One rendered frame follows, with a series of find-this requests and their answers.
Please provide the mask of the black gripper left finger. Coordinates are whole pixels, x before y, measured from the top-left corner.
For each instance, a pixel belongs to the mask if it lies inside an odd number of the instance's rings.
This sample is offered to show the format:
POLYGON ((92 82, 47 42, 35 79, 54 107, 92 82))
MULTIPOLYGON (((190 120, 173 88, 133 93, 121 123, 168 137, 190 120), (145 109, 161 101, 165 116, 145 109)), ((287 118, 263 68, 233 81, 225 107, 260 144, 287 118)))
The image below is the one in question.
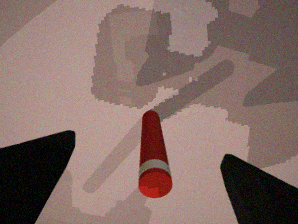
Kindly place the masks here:
POLYGON ((36 224, 71 159, 76 132, 0 148, 0 224, 36 224))

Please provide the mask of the dark red peg with grey band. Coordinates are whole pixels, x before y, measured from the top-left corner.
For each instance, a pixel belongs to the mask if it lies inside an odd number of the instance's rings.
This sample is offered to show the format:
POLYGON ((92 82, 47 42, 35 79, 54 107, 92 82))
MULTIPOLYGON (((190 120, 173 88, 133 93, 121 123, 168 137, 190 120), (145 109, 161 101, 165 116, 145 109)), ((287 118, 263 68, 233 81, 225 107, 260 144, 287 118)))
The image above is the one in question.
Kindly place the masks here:
POLYGON ((169 171, 164 135, 160 116, 148 111, 142 115, 140 169, 138 169, 138 190, 146 197, 160 198, 172 190, 172 176, 169 171))

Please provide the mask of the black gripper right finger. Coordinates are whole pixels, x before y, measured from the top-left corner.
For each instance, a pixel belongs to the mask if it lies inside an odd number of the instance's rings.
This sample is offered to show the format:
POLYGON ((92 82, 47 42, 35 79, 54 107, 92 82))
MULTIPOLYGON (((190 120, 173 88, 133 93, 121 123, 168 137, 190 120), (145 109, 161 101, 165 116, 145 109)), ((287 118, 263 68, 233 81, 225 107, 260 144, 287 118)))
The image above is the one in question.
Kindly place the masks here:
POLYGON ((222 180, 238 224, 298 224, 298 188, 237 156, 223 155, 222 180))

